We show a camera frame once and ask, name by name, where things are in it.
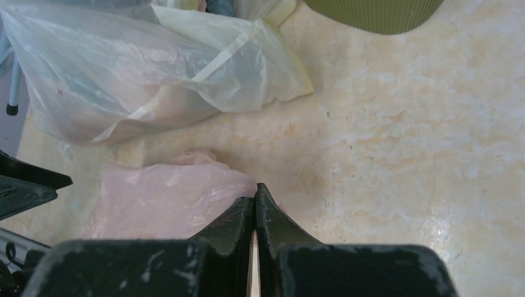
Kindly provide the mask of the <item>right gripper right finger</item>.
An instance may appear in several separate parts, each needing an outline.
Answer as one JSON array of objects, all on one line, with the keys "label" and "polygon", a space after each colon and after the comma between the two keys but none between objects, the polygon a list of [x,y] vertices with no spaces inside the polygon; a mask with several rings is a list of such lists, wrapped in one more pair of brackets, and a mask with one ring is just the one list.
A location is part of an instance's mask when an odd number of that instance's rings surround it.
[{"label": "right gripper right finger", "polygon": [[261,296],[458,295],[445,263],[425,246],[324,244],[263,183],[254,207]]}]

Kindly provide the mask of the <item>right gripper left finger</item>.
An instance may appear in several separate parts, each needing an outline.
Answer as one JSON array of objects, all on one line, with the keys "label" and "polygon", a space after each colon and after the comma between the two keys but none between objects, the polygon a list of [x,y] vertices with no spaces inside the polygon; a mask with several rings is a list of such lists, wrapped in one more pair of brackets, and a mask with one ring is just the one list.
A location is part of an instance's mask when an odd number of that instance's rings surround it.
[{"label": "right gripper left finger", "polygon": [[189,239],[74,240],[53,247],[24,296],[246,296],[254,202],[239,198]]}]

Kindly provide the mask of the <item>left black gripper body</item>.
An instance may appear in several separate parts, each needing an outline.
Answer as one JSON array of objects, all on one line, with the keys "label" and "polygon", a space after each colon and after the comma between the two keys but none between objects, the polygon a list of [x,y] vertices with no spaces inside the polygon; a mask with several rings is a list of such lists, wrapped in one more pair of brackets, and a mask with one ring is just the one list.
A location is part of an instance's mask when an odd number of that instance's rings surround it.
[{"label": "left black gripper body", "polygon": [[55,200],[70,176],[40,168],[1,152],[1,220]]}]

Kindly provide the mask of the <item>pink plastic trash bag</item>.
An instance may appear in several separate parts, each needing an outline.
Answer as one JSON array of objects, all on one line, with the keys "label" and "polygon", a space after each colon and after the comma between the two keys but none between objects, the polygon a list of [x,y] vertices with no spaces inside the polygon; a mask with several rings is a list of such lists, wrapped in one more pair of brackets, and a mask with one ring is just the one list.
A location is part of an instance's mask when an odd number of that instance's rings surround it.
[{"label": "pink plastic trash bag", "polygon": [[194,148],[167,164],[142,168],[108,165],[100,197],[82,230],[87,239],[187,239],[240,197],[253,197],[256,181]]}]

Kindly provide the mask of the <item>large clear yellow-rimmed plastic bag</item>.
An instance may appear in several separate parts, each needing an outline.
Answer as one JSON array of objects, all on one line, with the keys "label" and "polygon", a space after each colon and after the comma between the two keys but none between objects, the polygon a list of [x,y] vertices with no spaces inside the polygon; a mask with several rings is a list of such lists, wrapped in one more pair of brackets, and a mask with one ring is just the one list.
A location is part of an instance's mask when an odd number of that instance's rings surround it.
[{"label": "large clear yellow-rimmed plastic bag", "polygon": [[279,25],[295,1],[2,1],[45,133],[93,145],[312,92]]}]

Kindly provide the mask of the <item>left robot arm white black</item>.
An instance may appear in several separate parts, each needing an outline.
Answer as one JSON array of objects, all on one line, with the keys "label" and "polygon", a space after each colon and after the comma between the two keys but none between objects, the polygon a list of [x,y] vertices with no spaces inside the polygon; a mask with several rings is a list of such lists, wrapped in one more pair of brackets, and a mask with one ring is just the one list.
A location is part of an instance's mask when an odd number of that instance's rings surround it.
[{"label": "left robot arm white black", "polygon": [[[1,152],[1,220],[49,203],[73,184],[70,176]],[[50,247],[1,228],[1,296],[21,296]]]}]

